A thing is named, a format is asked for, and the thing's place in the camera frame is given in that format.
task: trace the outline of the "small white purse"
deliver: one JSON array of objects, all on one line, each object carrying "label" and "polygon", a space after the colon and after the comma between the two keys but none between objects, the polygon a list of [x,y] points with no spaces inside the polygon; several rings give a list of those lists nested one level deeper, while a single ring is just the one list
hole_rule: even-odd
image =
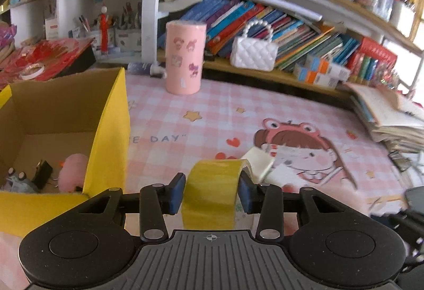
[{"label": "small white purse", "polygon": [[[262,25],[268,30],[269,36],[267,39],[247,37],[249,29],[255,25]],[[243,35],[234,40],[230,57],[231,65],[237,68],[272,71],[278,53],[278,45],[272,42],[273,33],[274,30],[266,21],[249,22],[243,31]]]}]

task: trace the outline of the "pink bottle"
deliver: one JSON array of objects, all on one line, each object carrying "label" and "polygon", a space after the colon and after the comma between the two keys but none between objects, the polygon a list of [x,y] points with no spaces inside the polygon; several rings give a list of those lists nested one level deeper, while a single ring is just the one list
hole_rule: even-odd
[{"label": "pink bottle", "polygon": [[206,24],[196,21],[170,21],[166,24],[166,90],[190,95],[200,89]]}]

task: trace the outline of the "metal screw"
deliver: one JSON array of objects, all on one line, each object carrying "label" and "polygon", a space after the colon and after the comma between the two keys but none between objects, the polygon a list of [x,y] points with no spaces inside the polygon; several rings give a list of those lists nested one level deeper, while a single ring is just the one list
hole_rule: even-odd
[{"label": "metal screw", "polygon": [[278,239],[280,237],[280,232],[275,229],[264,229],[259,233],[260,237],[267,240]]},{"label": "metal screw", "polygon": [[156,240],[163,237],[165,234],[162,230],[159,229],[149,229],[144,232],[144,237],[149,240]]}]

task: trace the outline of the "purple book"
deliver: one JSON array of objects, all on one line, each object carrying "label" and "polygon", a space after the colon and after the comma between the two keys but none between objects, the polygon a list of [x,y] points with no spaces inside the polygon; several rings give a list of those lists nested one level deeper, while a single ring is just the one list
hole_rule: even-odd
[{"label": "purple book", "polygon": [[209,29],[211,24],[213,24],[218,18],[225,14],[228,10],[230,10],[232,7],[234,7],[236,4],[239,4],[240,0],[231,0],[228,4],[224,5],[220,10],[218,10],[215,14],[213,14],[210,18],[208,18],[206,23],[206,29]]}]

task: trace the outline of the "open box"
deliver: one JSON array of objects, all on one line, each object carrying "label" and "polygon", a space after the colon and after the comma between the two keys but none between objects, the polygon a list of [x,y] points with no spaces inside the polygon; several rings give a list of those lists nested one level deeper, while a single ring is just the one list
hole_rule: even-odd
[{"label": "open box", "polygon": [[25,236],[107,188],[123,188],[130,122],[124,69],[89,70],[46,82],[21,81],[0,92],[0,185],[8,169],[29,179],[43,159],[56,179],[60,163],[83,153],[82,193],[0,191],[0,231]]}]

